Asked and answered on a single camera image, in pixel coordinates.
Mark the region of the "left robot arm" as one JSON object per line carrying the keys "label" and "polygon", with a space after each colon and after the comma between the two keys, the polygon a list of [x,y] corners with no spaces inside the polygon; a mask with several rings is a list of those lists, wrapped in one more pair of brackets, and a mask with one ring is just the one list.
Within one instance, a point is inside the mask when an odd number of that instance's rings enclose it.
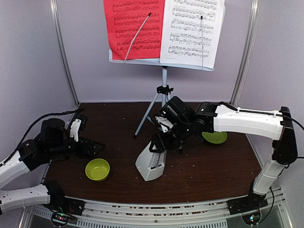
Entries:
{"label": "left robot arm", "polygon": [[[17,177],[43,164],[65,161],[71,156],[90,159],[105,149],[103,143],[80,137],[82,120],[75,119],[71,130],[58,118],[44,120],[40,133],[17,147],[16,152],[0,164],[0,186],[4,187]],[[60,185],[51,180],[34,187],[0,191],[0,212],[44,204],[64,211],[68,200]]]}

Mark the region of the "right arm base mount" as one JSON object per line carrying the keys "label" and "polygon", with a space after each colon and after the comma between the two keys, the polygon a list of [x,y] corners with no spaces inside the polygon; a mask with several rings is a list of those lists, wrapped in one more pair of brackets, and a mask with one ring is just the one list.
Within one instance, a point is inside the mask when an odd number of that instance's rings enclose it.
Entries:
{"label": "right arm base mount", "polygon": [[251,182],[248,195],[227,201],[230,215],[258,210],[266,207],[268,202],[266,195],[259,195],[253,192],[254,181]]}

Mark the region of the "white sheet music page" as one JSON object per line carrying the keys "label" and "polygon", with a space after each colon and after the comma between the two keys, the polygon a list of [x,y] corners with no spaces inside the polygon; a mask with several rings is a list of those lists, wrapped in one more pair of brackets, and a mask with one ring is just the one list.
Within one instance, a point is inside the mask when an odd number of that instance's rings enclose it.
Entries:
{"label": "white sheet music page", "polygon": [[167,0],[160,63],[213,69],[225,14],[223,0]]}

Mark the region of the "white metronome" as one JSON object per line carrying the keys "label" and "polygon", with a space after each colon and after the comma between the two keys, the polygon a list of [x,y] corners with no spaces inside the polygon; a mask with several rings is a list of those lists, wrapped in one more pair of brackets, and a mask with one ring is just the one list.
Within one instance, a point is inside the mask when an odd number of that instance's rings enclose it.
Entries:
{"label": "white metronome", "polygon": [[150,148],[155,149],[150,141],[148,145],[137,157],[135,166],[144,181],[153,181],[163,175],[167,151],[162,153],[150,152]]}

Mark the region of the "white folding music stand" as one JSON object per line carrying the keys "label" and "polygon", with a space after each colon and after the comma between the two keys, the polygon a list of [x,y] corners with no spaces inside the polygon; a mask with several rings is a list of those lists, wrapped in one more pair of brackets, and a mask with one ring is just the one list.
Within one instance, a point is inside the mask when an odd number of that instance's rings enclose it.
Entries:
{"label": "white folding music stand", "polygon": [[141,122],[139,123],[133,138],[136,139],[140,129],[142,128],[144,122],[146,120],[150,121],[152,123],[151,117],[149,117],[149,113],[155,104],[157,98],[161,97],[161,105],[164,106],[168,100],[171,98],[171,92],[173,91],[173,88],[170,88],[167,81],[168,81],[168,67],[179,67],[179,68],[187,68],[187,69],[195,69],[195,70],[203,70],[203,71],[214,71],[213,68],[207,68],[207,67],[200,67],[200,66],[193,66],[193,65],[185,65],[185,64],[169,64],[168,66],[161,64],[158,58],[146,58],[146,59],[132,59],[128,63],[126,60],[114,60],[113,59],[113,52],[112,50],[109,50],[109,61],[112,63],[119,63],[119,64],[138,64],[138,65],[150,65],[150,66],[160,66],[162,67],[162,84],[156,88],[156,93],[152,101],[150,102],[149,107],[147,108]]}

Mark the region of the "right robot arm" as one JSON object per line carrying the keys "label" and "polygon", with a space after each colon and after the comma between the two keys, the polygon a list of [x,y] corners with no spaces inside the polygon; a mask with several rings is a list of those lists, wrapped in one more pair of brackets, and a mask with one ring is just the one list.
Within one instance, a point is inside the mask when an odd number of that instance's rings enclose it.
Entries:
{"label": "right robot arm", "polygon": [[200,133],[244,133],[271,139],[272,154],[254,179],[252,193],[244,198],[246,209],[259,205],[261,195],[268,192],[285,166],[298,157],[293,120],[285,106],[279,111],[259,111],[233,107],[225,102],[202,102],[194,110],[174,96],[154,119],[163,127],[151,139],[149,151],[155,153],[181,147],[190,136]]}

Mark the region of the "red sheet music page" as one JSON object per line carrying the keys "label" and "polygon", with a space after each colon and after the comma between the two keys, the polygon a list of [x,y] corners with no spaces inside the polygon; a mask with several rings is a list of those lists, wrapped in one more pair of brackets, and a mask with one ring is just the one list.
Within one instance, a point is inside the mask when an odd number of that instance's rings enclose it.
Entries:
{"label": "red sheet music page", "polygon": [[164,5],[163,0],[104,1],[114,60],[160,57]]}

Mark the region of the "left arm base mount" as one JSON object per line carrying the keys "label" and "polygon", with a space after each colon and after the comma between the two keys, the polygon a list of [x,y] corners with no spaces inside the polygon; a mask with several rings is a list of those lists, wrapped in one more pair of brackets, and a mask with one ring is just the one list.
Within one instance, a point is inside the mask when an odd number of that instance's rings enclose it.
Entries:
{"label": "left arm base mount", "polygon": [[82,215],[85,207],[83,200],[66,197],[63,189],[55,180],[44,182],[43,186],[47,188],[47,195],[50,197],[49,202],[44,204],[46,208],[62,211],[66,214]]}

